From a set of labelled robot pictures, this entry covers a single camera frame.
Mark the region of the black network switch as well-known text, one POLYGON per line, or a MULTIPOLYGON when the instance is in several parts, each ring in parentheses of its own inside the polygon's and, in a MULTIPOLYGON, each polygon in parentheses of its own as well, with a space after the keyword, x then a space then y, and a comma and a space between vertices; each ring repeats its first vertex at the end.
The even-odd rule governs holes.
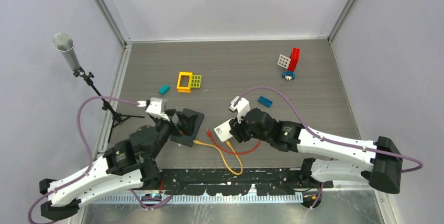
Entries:
POLYGON ((191 148, 205 115, 203 113, 184 108, 182 111, 177 111, 176 116, 178 120, 175 125, 179 130, 179 135, 172 135, 170 140, 177 144, 191 148))

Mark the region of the white square switch box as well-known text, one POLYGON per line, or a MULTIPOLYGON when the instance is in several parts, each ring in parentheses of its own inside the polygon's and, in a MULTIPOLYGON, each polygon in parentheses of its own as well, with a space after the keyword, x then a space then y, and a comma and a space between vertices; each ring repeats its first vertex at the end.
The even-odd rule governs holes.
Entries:
POLYGON ((231 126, 230 121, 232 119, 228 119, 221 125, 214 128, 214 132, 219 139, 220 142, 226 142, 227 140, 230 140, 233 138, 233 135, 230 133, 231 126))

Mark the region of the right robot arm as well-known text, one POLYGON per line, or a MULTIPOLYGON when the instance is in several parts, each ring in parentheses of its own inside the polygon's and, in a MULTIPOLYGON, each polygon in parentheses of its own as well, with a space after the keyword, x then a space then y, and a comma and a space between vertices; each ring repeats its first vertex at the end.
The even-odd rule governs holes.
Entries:
POLYGON ((305 187, 327 181, 355 181, 388 194, 400 192, 403 159, 389 138, 379 137, 374 142, 330 135, 297 122, 277 121, 258 108, 227 120, 224 127, 227 137, 240 143, 254 138, 279 151, 330 157, 329 161, 304 159, 299 182, 305 187))

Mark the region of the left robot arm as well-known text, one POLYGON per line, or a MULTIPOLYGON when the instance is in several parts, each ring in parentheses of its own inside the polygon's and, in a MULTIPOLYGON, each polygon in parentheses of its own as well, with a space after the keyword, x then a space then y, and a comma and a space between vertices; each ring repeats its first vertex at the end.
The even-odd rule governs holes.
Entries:
POLYGON ((40 181, 40 192, 48 199, 40 206, 41 215, 59 221, 104 196, 129 189, 157 188, 162 174, 156 157, 168 140, 191 147, 205 115, 185 108, 169 109, 167 116, 179 119, 177 123, 154 119, 154 126, 141 126, 128 139, 106 150, 91 167, 61 180, 40 181))

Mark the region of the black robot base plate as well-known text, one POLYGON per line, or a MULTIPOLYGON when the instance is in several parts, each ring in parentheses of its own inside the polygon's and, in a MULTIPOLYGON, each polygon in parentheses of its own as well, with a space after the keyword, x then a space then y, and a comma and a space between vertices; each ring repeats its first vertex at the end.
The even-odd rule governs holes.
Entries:
POLYGON ((241 175, 227 169, 162 169, 160 175, 141 189, 162 188, 164 193, 187 196, 244 196, 255 189, 258 196, 277 196, 320 187, 297 168, 247 168, 241 175))

